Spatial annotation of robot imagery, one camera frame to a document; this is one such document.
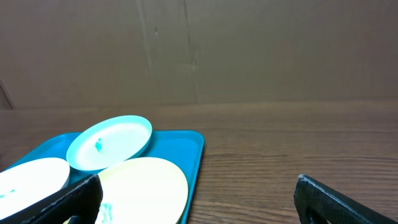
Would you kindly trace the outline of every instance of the brown wall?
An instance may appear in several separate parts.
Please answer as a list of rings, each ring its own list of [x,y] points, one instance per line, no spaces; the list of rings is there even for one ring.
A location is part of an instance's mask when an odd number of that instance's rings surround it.
[[[0,2],[15,108],[398,98],[396,0]]]

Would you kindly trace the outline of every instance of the wooden table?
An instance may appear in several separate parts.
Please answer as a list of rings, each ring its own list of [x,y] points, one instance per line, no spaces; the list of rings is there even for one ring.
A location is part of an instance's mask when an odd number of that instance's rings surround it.
[[[299,223],[299,174],[398,220],[398,101],[4,110],[0,170],[51,137],[123,114],[204,135],[190,223]]]

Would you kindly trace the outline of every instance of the light blue bowl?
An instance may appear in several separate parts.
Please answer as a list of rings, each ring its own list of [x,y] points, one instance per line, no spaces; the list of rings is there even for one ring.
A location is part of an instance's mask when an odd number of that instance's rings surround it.
[[[74,169],[98,173],[138,157],[148,146],[151,135],[152,125],[141,116],[107,119],[87,129],[71,143],[67,161]]]

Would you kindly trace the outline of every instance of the white plate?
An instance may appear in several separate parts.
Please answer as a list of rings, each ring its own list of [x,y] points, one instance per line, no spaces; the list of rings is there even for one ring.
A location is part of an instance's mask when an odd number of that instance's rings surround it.
[[[96,223],[175,224],[180,219],[188,184],[175,164],[142,157],[98,175],[104,195]]]
[[[69,165],[83,172],[97,173],[111,165],[138,157],[146,148],[152,126],[134,115],[100,122],[81,133],[69,146]]]
[[[69,171],[65,160],[45,158],[0,173],[0,220],[68,185]]]

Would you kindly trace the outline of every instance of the tray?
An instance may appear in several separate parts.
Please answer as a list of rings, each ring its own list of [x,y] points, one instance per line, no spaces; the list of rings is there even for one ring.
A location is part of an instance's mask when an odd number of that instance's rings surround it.
[[[79,134],[80,133],[66,133],[56,136],[35,148],[8,169],[34,159],[46,157],[66,159],[69,145]],[[181,224],[185,224],[188,219],[204,144],[204,137],[196,131],[154,131],[147,149],[140,155],[140,157],[159,157],[166,159],[177,165],[185,174],[189,192],[187,205],[179,222]],[[88,175],[87,173],[71,168],[69,185]]]

